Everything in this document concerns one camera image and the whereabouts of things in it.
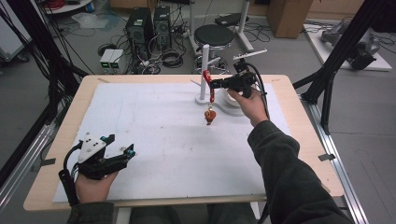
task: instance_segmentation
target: stool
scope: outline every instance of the stool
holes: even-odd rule
[[[194,41],[201,48],[204,45],[209,45],[209,60],[215,59],[216,51],[223,50],[231,46],[233,43],[233,32],[228,28],[216,24],[208,24],[199,27],[194,32]],[[202,73],[201,71],[202,56],[195,59],[194,70]],[[227,70],[227,62],[220,58],[213,65],[210,65],[211,70],[213,68],[218,69],[221,74]]]

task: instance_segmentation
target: computer tower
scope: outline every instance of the computer tower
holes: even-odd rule
[[[125,25],[133,55],[148,60],[154,47],[154,29],[148,7],[134,7]]]
[[[157,36],[157,49],[172,47],[170,12],[170,7],[155,7],[154,32]]]

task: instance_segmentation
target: white platform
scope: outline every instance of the white platform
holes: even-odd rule
[[[312,29],[318,29],[318,28],[320,28],[320,26],[305,24],[304,28],[307,30],[312,30]],[[329,58],[329,55],[333,50],[333,46],[330,43],[322,43],[320,41],[322,31],[319,31],[317,33],[308,32],[306,34],[307,34],[309,40],[311,41],[311,44],[314,47],[315,52],[317,53],[318,57],[320,58],[320,61],[322,63],[326,62],[327,58]],[[370,63],[363,70],[390,71],[392,69],[392,67],[378,53],[376,53],[373,56],[376,58],[376,61]],[[343,63],[341,68],[353,69],[352,66],[347,61],[345,61]]]
[[[272,121],[289,133],[272,85],[265,89]],[[106,157],[132,143],[137,153],[120,171],[109,200],[264,196],[261,167],[247,142],[252,130],[248,119],[215,108],[218,115],[206,126],[207,105],[195,103],[199,91],[194,83],[97,87],[75,144],[86,132],[99,137],[114,133]],[[72,154],[69,169],[78,153]],[[53,201],[67,201],[61,184]]]

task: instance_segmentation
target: person's left hand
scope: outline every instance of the person's left hand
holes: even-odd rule
[[[104,202],[118,173],[110,174],[101,180],[89,179],[85,175],[78,174],[75,185],[80,203]]]

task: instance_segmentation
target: wooden table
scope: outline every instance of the wooden table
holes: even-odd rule
[[[265,75],[263,81],[271,83],[277,100],[282,108],[291,135],[300,143],[299,158],[308,163],[333,197],[344,194],[343,187],[329,161],[320,161],[318,156],[325,154],[324,148],[312,127],[309,117],[292,87],[290,80],[282,75]],[[59,184],[58,172],[63,169],[66,153],[73,146],[79,125],[91,103],[91,99],[100,83],[190,83],[200,82],[196,75],[156,75],[156,76],[88,76],[83,79],[78,92],[70,105],[59,132],[57,133],[46,159],[55,158],[52,165],[40,169],[26,200],[24,208],[28,211],[69,209],[68,203],[52,201]],[[116,206],[145,206],[180,203],[225,203],[265,201],[264,195],[245,195],[232,198],[210,197],[191,199],[130,200],[117,201]]]

